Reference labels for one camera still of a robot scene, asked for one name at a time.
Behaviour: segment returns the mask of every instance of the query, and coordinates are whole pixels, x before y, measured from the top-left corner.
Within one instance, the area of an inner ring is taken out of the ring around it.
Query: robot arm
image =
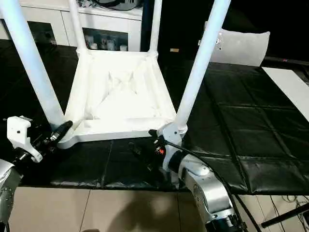
[[[26,117],[10,117],[7,120],[7,137],[14,147],[12,162],[0,159],[0,231],[8,223],[14,203],[14,192],[23,175],[32,163],[41,162],[47,154],[56,151],[57,143],[64,137],[72,122],[68,121],[54,132],[42,133],[42,126],[36,126]]]
[[[149,133],[156,137],[156,153],[164,156],[163,169],[177,173],[193,194],[207,231],[247,231],[224,180],[193,152],[183,151],[177,126],[170,123]]]

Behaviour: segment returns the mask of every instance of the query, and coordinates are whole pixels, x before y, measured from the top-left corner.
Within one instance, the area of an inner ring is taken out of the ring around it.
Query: white panel
[[[61,12],[64,25],[69,38],[70,46],[77,46],[75,39],[73,23],[69,12]],[[79,14],[80,21],[83,28],[92,28],[100,30],[110,30],[128,33],[128,50],[139,51],[140,50],[140,28],[141,21],[114,18],[93,14]]]
[[[27,21],[50,23],[58,45],[69,45],[60,11],[29,7],[22,7],[22,9]],[[0,25],[0,39],[8,39],[2,24]]]
[[[309,121],[309,87],[306,83],[292,70],[265,67],[263,69]]]
[[[260,66],[268,46],[270,32],[241,33],[221,29],[211,62]]]

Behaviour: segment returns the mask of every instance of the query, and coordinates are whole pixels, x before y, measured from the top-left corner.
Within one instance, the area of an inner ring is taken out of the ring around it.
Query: shelf
[[[68,0],[20,0],[20,4],[24,7],[70,11]],[[143,7],[134,8],[130,11],[115,11],[100,7],[80,7],[79,12],[83,14],[126,18],[141,21]]]

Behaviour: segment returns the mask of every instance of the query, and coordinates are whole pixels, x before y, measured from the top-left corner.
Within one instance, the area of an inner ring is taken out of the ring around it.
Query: dark background
[[[145,1],[142,50],[147,50],[151,25],[145,16],[153,4]],[[205,21],[208,20],[212,0],[164,0],[161,15],[159,54],[166,56],[170,48],[178,48],[178,56],[193,59],[198,49]],[[270,31],[267,57],[309,61],[309,1],[238,1],[232,0],[223,29],[261,33]]]

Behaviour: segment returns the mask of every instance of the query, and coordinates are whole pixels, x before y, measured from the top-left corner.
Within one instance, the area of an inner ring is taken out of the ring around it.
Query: white cabinet
[[[48,37],[51,36],[56,44],[69,45],[60,11],[31,7],[22,7],[22,9],[26,20],[29,22],[34,37],[41,36],[40,33],[44,36],[44,30],[46,30],[49,34]],[[2,19],[0,23],[0,39],[10,39],[10,36],[5,29],[5,25],[3,24],[4,20],[1,15],[0,18]]]
[[[36,42],[77,46],[68,0],[19,1]],[[94,37],[98,49],[108,49],[108,44],[115,50],[122,45],[128,51],[140,51],[142,7],[130,11],[79,8],[79,16],[84,35]],[[0,39],[10,39],[1,15]]]
[[[77,46],[70,13],[64,11],[61,13],[69,44],[70,46]],[[79,13],[79,16],[84,34],[97,37],[94,40],[113,38],[117,47],[116,50],[119,50],[120,45],[127,45],[128,51],[140,51],[141,21],[83,13]]]

